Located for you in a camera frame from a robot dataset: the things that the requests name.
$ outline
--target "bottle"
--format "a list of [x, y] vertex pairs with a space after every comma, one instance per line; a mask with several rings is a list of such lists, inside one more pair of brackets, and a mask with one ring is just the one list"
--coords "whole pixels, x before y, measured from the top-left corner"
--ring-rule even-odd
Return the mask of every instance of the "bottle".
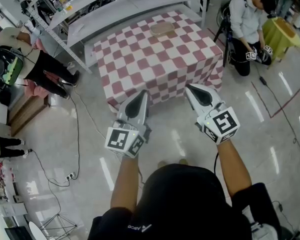
[[69, 1], [67, 0], [59, 0], [59, 1], [62, 4], [65, 12], [70, 11], [72, 9], [72, 5]]

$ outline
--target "metal shelf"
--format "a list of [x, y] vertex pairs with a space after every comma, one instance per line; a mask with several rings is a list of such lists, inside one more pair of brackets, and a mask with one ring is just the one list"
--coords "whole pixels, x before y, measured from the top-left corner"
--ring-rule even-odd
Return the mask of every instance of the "metal shelf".
[[[67, 46], [71, 47], [89, 35], [132, 15], [154, 8], [190, 0], [117, 0], [79, 18], [69, 26]], [[83, 24], [78, 33], [76, 30]]]

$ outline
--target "white logo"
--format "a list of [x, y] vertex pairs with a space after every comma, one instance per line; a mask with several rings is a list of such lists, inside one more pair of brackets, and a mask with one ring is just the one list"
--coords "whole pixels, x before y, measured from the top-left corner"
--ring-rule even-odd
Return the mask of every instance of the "white logo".
[[152, 226], [152, 224], [150, 224], [149, 226], [142, 226], [142, 233], [145, 232], [148, 228], [150, 228]]
[[[141, 230], [141, 232], [143, 233], [143, 232], [145, 232], [148, 228], [150, 228], [152, 226], [152, 224], [150, 224], [149, 226], [142, 226], [142, 230]], [[128, 226], [128, 229], [132, 229], [132, 230], [137, 230], [137, 231], [139, 231], [140, 229], [141, 229], [141, 227], [140, 226], [131, 226], [131, 225], [129, 225]]]

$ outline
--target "wooden board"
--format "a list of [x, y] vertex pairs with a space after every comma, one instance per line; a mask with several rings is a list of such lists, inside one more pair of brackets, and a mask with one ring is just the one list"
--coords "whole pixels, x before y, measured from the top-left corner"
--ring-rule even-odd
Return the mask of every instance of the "wooden board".
[[22, 95], [20, 99], [15, 103], [8, 116], [8, 124], [10, 125], [13, 119], [18, 115], [18, 113], [22, 110], [22, 108], [27, 105], [28, 102], [31, 102], [35, 97], [26, 97]]
[[48, 97], [33, 97], [17, 113], [11, 122], [11, 136], [20, 132], [36, 115], [48, 106]]

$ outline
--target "checkered tablecloth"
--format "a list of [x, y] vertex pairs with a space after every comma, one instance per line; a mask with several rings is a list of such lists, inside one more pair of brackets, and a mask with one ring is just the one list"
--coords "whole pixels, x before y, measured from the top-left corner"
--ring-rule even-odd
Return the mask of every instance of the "checkered tablecloth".
[[[150, 26], [173, 23], [175, 30], [154, 37]], [[171, 11], [134, 23], [94, 45], [107, 102], [115, 108], [130, 95], [148, 90], [150, 104], [182, 96], [185, 85], [219, 91], [223, 52], [192, 20]]]

